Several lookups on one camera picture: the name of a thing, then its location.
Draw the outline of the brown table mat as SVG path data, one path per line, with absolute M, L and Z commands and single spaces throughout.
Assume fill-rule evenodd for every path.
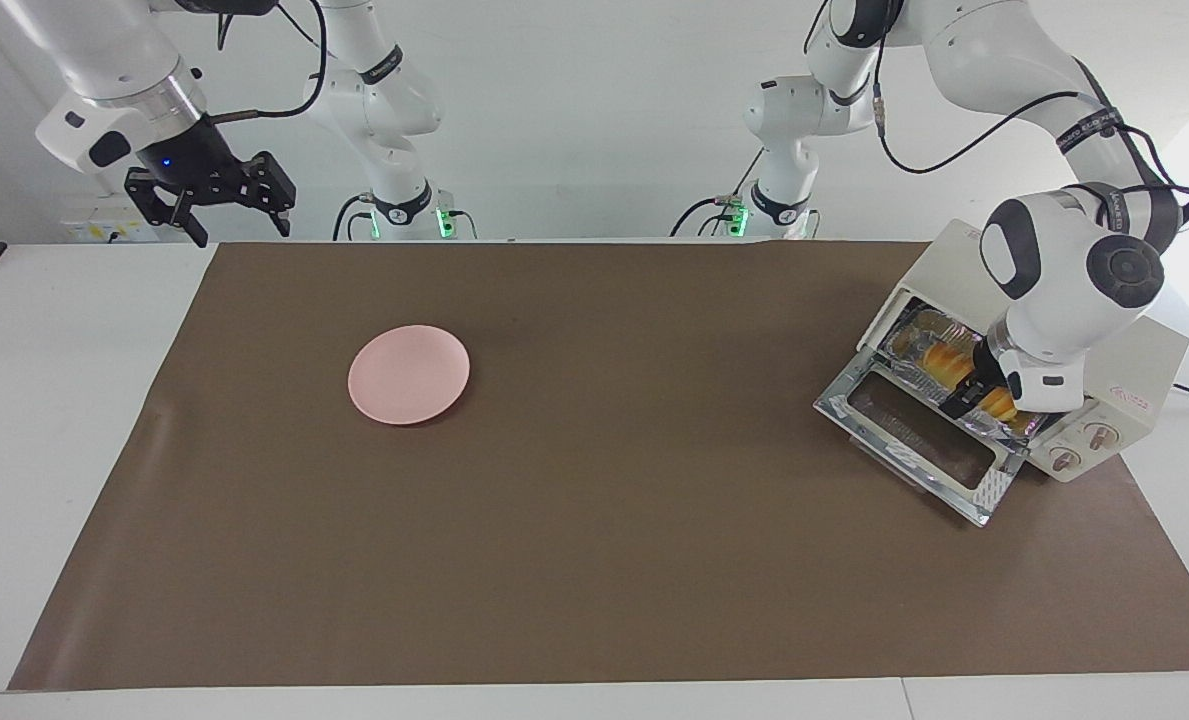
M 1189 671 L 1121 462 L 987 528 L 814 410 L 921 244 L 225 244 L 10 688 Z M 371 421 L 434 326 L 452 409 Z

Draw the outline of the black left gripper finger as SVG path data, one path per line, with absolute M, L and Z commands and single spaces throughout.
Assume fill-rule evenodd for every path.
M 963 381 L 942 402 L 942 413 L 946 416 L 964 416 L 990 394 L 990 383 Z

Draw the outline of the pink round plate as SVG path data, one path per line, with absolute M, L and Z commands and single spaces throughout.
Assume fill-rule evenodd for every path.
M 411 427 L 457 405 L 470 377 L 471 356 L 460 337 L 434 326 L 402 326 L 361 346 L 346 387 L 366 418 Z

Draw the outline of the glass oven door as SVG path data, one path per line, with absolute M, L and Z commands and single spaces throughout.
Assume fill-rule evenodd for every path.
M 917 364 L 866 346 L 814 409 L 877 465 L 984 528 L 1023 470 L 1028 442 L 981 410 L 942 413 L 946 397 Z

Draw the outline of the cream toaster oven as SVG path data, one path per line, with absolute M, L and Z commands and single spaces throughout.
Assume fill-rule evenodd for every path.
M 879 350 L 900 318 L 916 307 L 932 307 L 990 341 L 993 354 L 1004 347 L 995 323 L 1007 297 L 992 282 L 979 255 L 977 229 L 954 220 L 904 274 L 869 324 L 856 354 L 868 346 Z M 1086 355 L 1083 402 L 1028 438 L 1025 466 L 1068 484 L 1120 454 L 1152 432 L 1176 374 L 1189 348 L 1188 337 L 1141 316 L 1093 347 Z M 1020 400 L 1019 379 L 1002 365 L 1015 406 L 1042 413 L 1033 402 Z

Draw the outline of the yellow twisted bread loaf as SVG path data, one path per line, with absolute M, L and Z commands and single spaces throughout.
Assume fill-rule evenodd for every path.
M 955 337 L 955 340 L 946 340 L 946 337 L 945 340 L 937 340 L 927 347 L 927 350 L 923 352 L 919 359 L 919 368 L 951 393 L 960 383 L 965 381 L 965 377 L 968 377 L 971 370 L 971 350 L 979 340 L 981 337 L 974 333 L 963 334 L 963 336 Z M 940 411 L 942 402 L 938 402 L 938 410 Z M 974 410 L 981 410 L 983 413 L 990 415 L 990 418 L 1001 421 L 1004 424 L 1014 423 L 1015 416 L 1019 415 L 1009 386 L 1007 389 L 995 389 L 995 391 L 990 392 L 981 402 L 979 408 L 974 408 L 971 411 Z M 965 415 L 950 416 L 950 418 L 961 421 L 965 418 Z

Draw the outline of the white wall socket box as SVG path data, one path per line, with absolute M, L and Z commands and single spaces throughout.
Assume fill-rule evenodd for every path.
M 77 244 L 166 244 L 174 238 L 161 225 L 150 225 L 124 196 L 65 196 L 59 225 Z

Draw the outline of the aluminium foil tray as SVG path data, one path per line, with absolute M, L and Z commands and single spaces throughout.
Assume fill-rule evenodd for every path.
M 879 350 L 894 361 L 897 377 L 901 379 L 901 383 L 914 389 L 919 396 L 927 398 L 932 408 L 938 410 L 938 402 L 945 400 L 949 391 L 919 368 L 919 359 L 932 342 L 945 340 L 945 337 L 955 340 L 955 337 L 969 333 L 979 334 L 964 323 L 956 322 L 945 314 L 932 309 L 932 307 L 916 307 L 900 318 L 895 328 L 892 328 L 882 345 L 879 346 Z M 1028 413 L 1018 406 L 1015 409 L 1018 409 L 1019 415 L 1011 424 L 995 421 L 981 410 L 971 411 L 958 423 L 984 438 L 1024 438 L 1024 441 L 1028 441 L 1053 421 L 1051 413 Z

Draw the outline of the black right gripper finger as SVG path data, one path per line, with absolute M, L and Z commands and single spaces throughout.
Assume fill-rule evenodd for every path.
M 245 163 L 245 201 L 269 217 L 279 236 L 291 236 L 291 211 L 297 188 L 271 152 L 256 152 Z
M 141 213 L 149 225 L 165 225 L 190 236 L 191 244 L 206 250 L 209 233 L 193 215 L 195 191 L 190 187 L 178 188 L 161 182 L 145 168 L 128 168 L 124 177 L 124 191 Z

